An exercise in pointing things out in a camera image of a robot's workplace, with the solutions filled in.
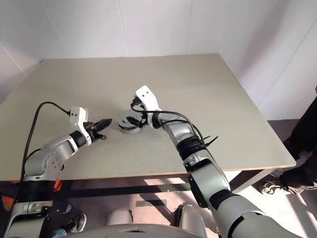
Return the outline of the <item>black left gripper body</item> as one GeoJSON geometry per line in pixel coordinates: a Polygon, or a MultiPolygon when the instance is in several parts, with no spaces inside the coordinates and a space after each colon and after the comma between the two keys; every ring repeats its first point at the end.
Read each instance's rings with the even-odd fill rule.
{"type": "Polygon", "coordinates": [[[88,133],[91,143],[96,142],[99,136],[99,122],[84,122],[83,123],[85,131],[88,133]]]}

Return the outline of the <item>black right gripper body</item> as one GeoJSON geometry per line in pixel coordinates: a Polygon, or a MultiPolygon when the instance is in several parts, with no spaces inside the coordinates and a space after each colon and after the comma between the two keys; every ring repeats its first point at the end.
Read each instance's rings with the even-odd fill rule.
{"type": "Polygon", "coordinates": [[[142,101],[138,97],[135,97],[132,100],[132,103],[130,104],[130,109],[131,109],[130,117],[134,117],[138,121],[145,120],[147,125],[148,116],[147,116],[147,113],[144,113],[146,109],[142,101]]]}

